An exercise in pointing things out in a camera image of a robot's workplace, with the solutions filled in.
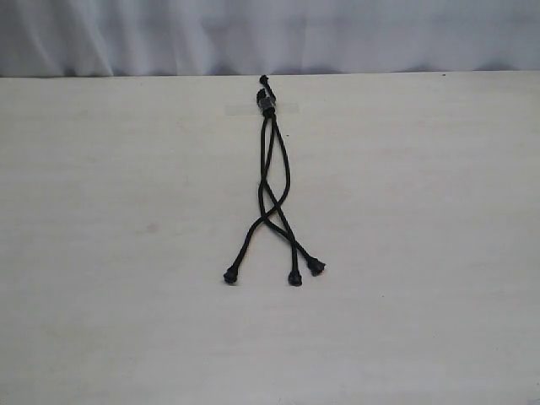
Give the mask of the white backdrop curtain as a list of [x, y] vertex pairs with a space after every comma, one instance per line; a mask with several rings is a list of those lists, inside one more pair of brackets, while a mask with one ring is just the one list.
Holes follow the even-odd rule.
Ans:
[[4, 77], [536, 70], [536, 1], [4, 1]]

